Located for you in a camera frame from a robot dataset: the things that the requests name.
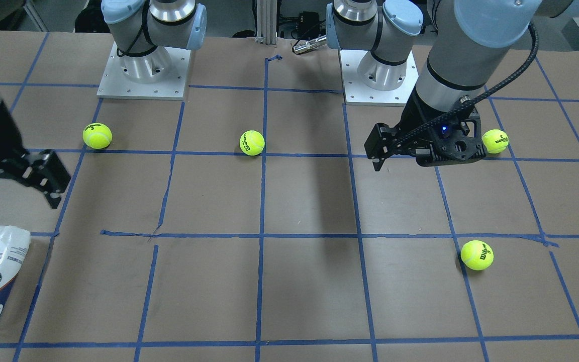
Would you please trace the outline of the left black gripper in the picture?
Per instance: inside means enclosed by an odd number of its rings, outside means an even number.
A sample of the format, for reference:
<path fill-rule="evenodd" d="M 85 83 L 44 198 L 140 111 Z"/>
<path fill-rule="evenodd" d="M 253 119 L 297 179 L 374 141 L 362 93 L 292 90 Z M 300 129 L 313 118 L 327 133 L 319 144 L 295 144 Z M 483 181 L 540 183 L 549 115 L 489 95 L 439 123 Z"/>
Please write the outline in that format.
<path fill-rule="evenodd" d="M 412 156 L 423 167 L 474 163 L 487 156 L 488 152 L 479 135 L 480 115 L 475 103 L 469 99 L 464 103 L 455 101 L 450 117 L 412 137 L 406 143 L 398 144 L 396 154 Z M 406 103 L 400 122 L 396 127 L 376 123 L 364 149 L 367 159 L 372 161 L 374 171 L 380 171 L 384 161 L 395 152 L 396 138 L 402 138 L 417 127 L 444 115 L 426 105 L 416 92 Z"/>

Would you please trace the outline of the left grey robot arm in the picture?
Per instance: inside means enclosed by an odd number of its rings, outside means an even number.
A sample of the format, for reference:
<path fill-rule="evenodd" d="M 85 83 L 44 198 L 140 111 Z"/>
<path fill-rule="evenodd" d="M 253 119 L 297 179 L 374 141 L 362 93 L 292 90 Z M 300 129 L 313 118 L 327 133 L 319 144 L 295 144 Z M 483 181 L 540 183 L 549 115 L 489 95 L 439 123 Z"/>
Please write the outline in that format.
<path fill-rule="evenodd" d="M 395 154 L 422 167 L 474 163 L 488 154 L 475 106 L 521 76 L 537 57 L 534 16 L 579 18 L 579 1 L 429 1 L 437 38 L 393 127 L 379 122 L 364 143 L 379 171 Z M 333 1 L 326 10 L 329 48 L 367 51 L 364 83 L 380 89 L 404 75 L 407 57 L 424 25 L 410 1 Z"/>

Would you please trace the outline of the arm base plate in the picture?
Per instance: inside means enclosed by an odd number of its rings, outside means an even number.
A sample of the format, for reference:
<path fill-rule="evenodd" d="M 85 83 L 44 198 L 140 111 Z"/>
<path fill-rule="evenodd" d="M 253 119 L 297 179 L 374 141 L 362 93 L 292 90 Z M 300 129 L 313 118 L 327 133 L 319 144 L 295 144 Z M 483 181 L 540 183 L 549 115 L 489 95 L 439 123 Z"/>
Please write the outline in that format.
<path fill-rule="evenodd" d="M 182 101 L 193 52 L 158 47 L 144 57 L 120 57 L 113 44 L 96 95 L 103 99 Z"/>
<path fill-rule="evenodd" d="M 392 66 L 373 58 L 370 51 L 339 51 L 344 97 L 353 106 L 405 106 L 418 80 L 414 55 Z"/>

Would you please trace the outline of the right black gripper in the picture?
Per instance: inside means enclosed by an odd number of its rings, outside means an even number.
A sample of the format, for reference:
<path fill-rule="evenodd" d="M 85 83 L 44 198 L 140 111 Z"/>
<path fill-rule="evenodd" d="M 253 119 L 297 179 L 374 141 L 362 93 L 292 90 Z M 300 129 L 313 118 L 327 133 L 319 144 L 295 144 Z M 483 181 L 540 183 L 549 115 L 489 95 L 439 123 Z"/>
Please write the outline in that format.
<path fill-rule="evenodd" d="M 57 209 L 71 174 L 52 149 L 26 153 L 21 133 L 4 101 L 0 101 L 0 177 L 39 191 Z"/>

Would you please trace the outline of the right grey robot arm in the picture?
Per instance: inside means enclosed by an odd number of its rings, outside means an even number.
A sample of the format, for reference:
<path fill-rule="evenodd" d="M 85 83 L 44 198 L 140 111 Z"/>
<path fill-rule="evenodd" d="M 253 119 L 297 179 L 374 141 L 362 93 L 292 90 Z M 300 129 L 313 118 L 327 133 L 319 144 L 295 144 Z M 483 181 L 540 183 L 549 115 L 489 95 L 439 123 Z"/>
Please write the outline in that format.
<path fill-rule="evenodd" d="M 0 21 L 24 1 L 0 1 Z M 163 59 L 165 47 L 202 47 L 207 14 L 196 1 L 103 1 L 101 11 L 117 46 L 117 54 L 136 60 Z M 38 190 L 55 209 L 71 176 L 51 149 L 28 151 L 0 94 L 0 178 Z"/>

